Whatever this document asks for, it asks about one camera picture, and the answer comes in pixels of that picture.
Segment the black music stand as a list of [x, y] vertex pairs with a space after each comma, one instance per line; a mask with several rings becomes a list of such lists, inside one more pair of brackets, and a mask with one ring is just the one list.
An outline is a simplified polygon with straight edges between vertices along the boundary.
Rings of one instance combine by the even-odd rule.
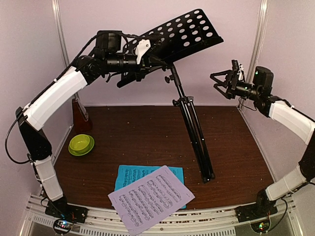
[[199, 165], [203, 183], [215, 178], [209, 157], [206, 141], [196, 113], [192, 96], [186, 96], [174, 63], [204, 49], [223, 42], [202, 9], [194, 9], [140, 35], [150, 38], [151, 56], [163, 62], [163, 65], [152, 66], [150, 72], [162, 69], [170, 70], [167, 83], [173, 81], [179, 99], [173, 105], [180, 108], [190, 142]]

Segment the lilac sheet music page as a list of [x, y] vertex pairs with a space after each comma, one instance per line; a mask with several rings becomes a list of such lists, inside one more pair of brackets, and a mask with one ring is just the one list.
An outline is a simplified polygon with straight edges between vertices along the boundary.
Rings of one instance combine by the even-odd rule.
[[195, 198], [165, 165], [108, 197], [131, 236], [153, 227]]

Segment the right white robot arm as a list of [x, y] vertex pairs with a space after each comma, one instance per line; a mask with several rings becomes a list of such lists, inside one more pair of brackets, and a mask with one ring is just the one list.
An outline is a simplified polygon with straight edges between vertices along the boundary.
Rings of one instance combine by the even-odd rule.
[[212, 73], [210, 78], [215, 81], [214, 88], [225, 98], [234, 99], [239, 96], [253, 101], [254, 107], [261, 114], [288, 128], [307, 146], [293, 171], [259, 191], [254, 204], [235, 209], [239, 216], [249, 213], [264, 217], [272, 212], [278, 199], [304, 187], [314, 179], [315, 121], [294, 108], [287, 100], [271, 94], [274, 74], [266, 67], [256, 67], [252, 83], [245, 82], [243, 67], [236, 60], [233, 61], [231, 70]]

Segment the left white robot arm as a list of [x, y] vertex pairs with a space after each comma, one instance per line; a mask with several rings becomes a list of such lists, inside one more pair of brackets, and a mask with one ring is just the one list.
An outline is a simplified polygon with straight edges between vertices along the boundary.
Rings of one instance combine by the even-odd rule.
[[46, 192], [52, 211], [67, 218], [71, 208], [52, 164], [52, 146], [42, 128], [46, 121], [74, 94], [99, 77], [120, 75], [119, 86], [141, 81], [166, 63], [152, 51], [163, 43], [160, 33], [125, 34], [100, 30], [75, 56], [64, 71], [25, 107], [16, 110], [14, 124], [28, 149], [28, 162]]

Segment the brown wooden metronome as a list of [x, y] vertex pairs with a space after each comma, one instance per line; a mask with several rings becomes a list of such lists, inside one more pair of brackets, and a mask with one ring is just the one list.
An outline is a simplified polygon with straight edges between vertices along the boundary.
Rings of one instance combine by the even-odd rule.
[[81, 105], [79, 99], [72, 99], [72, 115], [73, 115], [73, 127], [76, 134], [85, 133], [91, 131], [93, 128], [93, 122], [89, 117], [85, 107]]

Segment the green bowl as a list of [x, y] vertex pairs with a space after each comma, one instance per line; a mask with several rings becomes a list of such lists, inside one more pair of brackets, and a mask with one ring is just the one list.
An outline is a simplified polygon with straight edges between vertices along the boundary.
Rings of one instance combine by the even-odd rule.
[[95, 140], [87, 134], [79, 134], [74, 136], [68, 145], [68, 151], [74, 156], [83, 156], [88, 154], [95, 145]]

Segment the blue sheet music page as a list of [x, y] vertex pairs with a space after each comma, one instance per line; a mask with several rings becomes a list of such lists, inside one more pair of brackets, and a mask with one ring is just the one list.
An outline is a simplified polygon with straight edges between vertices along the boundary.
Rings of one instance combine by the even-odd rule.
[[176, 211], [195, 198], [183, 180], [178, 167], [120, 165], [114, 195], [122, 206], [143, 215]]

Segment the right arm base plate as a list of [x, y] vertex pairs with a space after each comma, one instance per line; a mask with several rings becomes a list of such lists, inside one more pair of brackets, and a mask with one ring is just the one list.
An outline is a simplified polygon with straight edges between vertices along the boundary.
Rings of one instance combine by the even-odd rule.
[[278, 210], [275, 206], [271, 206], [270, 208], [259, 208], [256, 204], [238, 206], [235, 208], [235, 213], [239, 223], [264, 218], [269, 214], [272, 215], [277, 212]]

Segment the aluminium front rail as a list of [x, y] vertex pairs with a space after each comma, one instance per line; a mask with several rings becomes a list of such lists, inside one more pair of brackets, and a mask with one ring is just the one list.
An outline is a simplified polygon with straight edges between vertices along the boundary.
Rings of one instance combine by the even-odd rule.
[[[57, 222], [45, 213], [48, 201], [31, 195], [20, 236], [128, 236], [114, 209], [87, 207], [85, 222]], [[236, 206], [180, 210], [144, 230], [143, 236], [302, 236], [291, 197], [278, 200], [276, 211], [261, 218], [241, 220]]]

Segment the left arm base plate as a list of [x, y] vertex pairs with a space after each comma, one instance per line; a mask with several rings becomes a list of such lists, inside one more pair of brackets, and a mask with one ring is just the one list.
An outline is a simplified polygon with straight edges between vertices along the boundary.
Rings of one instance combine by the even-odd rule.
[[72, 223], [85, 223], [88, 209], [81, 206], [66, 205], [64, 208], [48, 203], [45, 214], [55, 218], [64, 219]]

